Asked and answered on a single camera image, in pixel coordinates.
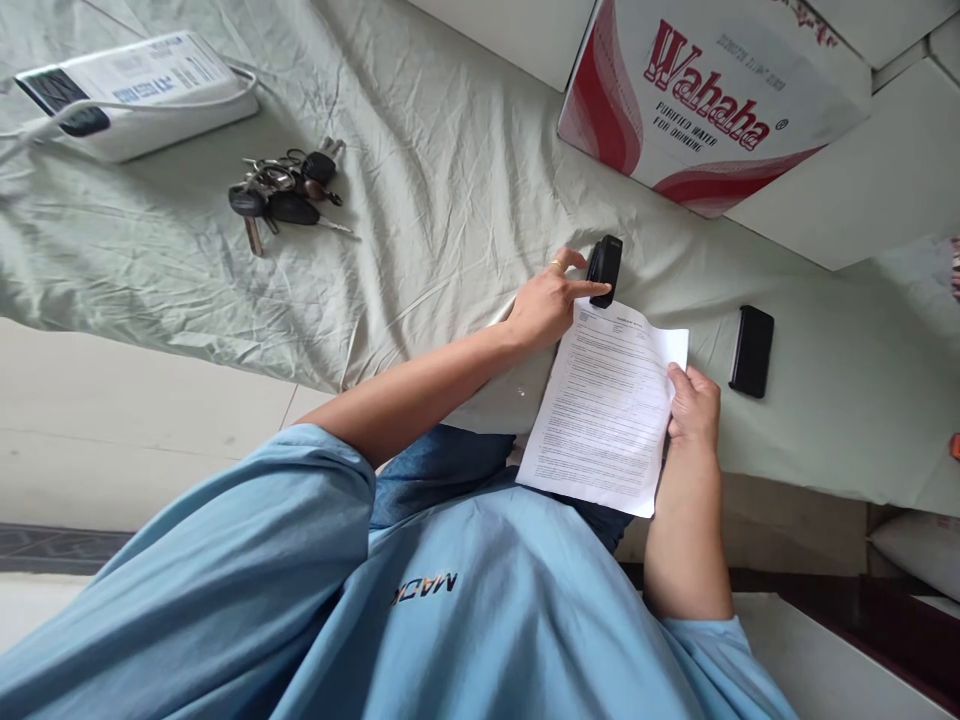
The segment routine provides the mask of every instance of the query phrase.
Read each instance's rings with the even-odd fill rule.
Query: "paper document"
[[[588,298],[573,316],[517,482],[651,517],[675,394],[667,364],[686,368],[690,331]]]

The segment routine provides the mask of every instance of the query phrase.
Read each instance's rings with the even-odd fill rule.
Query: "jeans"
[[[380,473],[370,529],[381,530],[435,505],[513,484],[517,468],[508,468],[506,463],[514,439],[514,435],[478,435],[437,425]],[[633,515],[602,505],[553,493],[541,494],[576,510],[611,553],[633,520]]]

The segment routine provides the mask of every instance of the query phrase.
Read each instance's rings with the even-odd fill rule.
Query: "wahaha box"
[[[599,0],[559,134],[712,218],[862,122],[870,83],[798,0]]]

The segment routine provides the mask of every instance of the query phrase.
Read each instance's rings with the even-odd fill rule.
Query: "black stapler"
[[[606,235],[603,240],[593,246],[590,253],[590,264],[587,268],[587,280],[592,282],[608,282],[612,286],[606,295],[590,298],[590,304],[597,307],[610,307],[613,294],[617,291],[617,276],[620,274],[620,253],[623,250],[623,241],[613,235]]]

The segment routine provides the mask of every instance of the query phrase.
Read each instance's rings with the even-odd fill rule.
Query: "hand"
[[[532,350],[542,350],[557,342],[573,324],[573,301],[610,292],[607,283],[567,280],[566,269],[573,265],[587,266],[583,255],[570,248],[560,248],[543,272],[520,288],[506,324],[522,343]]]
[[[673,418],[667,432],[674,442],[699,445],[717,450],[717,428],[720,424],[720,388],[694,367],[684,372],[670,363],[667,374],[677,389],[673,399]]]

